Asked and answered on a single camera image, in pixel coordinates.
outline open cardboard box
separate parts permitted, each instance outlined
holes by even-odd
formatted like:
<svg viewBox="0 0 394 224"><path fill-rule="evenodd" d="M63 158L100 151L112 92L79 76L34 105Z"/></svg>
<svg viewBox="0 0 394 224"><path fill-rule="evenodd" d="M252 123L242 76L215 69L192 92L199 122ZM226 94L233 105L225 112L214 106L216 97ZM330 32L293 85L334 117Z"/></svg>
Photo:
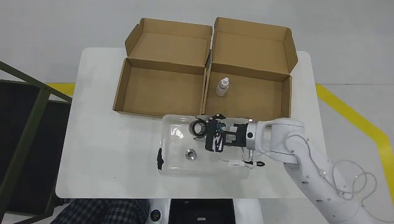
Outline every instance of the open cardboard box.
<svg viewBox="0 0 394 224"><path fill-rule="evenodd" d="M113 109L147 116L202 113L212 27L141 19L126 39Z"/></svg>
<svg viewBox="0 0 394 224"><path fill-rule="evenodd" d="M256 121L289 118L290 72L297 62L289 28L217 18L203 113ZM230 87L219 97L216 87L225 77Z"/></svg>

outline yellow tape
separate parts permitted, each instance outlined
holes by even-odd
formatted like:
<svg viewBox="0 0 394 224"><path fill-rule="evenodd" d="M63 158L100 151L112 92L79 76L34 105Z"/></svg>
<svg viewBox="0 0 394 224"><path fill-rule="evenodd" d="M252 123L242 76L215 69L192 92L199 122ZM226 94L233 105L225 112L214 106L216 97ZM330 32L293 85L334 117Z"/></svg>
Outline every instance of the yellow tape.
<svg viewBox="0 0 394 224"><path fill-rule="evenodd" d="M74 95L75 83L46 83L53 89L63 92L66 95Z"/></svg>
<svg viewBox="0 0 394 224"><path fill-rule="evenodd" d="M359 128L359 130L363 131L364 134L375 141L383 171L386 176L388 189L390 190L392 202L394 203L394 154L388 136L322 85L316 85L316 92L318 97L327 103L328 106L341 114L354 126Z"/></svg>

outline white table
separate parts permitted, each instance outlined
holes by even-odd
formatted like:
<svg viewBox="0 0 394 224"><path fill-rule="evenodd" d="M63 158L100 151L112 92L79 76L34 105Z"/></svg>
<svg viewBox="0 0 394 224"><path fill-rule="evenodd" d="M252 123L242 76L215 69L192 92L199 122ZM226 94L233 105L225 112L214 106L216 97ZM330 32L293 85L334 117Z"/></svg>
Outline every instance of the white table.
<svg viewBox="0 0 394 224"><path fill-rule="evenodd" d="M326 152L310 56L297 52L292 71L292 118L305 123ZM283 164L269 159L248 178L174 177L159 174L160 119L112 110L123 48L82 53L56 184L61 198L303 198Z"/></svg>

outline robotic arm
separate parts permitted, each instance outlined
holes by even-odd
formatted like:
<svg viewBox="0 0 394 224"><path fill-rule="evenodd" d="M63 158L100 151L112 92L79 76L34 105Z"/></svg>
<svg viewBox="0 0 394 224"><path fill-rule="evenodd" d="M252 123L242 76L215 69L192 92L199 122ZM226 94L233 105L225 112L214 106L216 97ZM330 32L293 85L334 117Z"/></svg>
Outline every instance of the robotic arm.
<svg viewBox="0 0 394 224"><path fill-rule="evenodd" d="M270 148L263 147L263 136L271 126ZM250 122L246 147L284 163L286 172L329 223L375 223L349 193L349 186L331 160L316 151L300 121L279 118Z"/></svg>
<svg viewBox="0 0 394 224"><path fill-rule="evenodd" d="M313 146L305 135L304 124L287 118L273 121L237 122L228 125L221 114L197 117L190 132L206 142L205 149L222 152L223 146L246 147L283 162L286 172L304 195L329 223L372 224L374 219L353 198L343 176L331 160ZM193 128L199 123L200 133ZM269 148L264 147L264 135L271 126Z"/></svg>

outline plaid shirt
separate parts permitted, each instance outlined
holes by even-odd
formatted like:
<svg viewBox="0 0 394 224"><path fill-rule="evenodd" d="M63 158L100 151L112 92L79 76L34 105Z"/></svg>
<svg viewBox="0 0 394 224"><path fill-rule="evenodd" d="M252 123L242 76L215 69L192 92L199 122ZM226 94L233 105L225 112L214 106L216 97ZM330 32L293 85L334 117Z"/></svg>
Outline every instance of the plaid shirt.
<svg viewBox="0 0 394 224"><path fill-rule="evenodd" d="M150 203L147 199L76 199L53 224L144 224Z"/></svg>

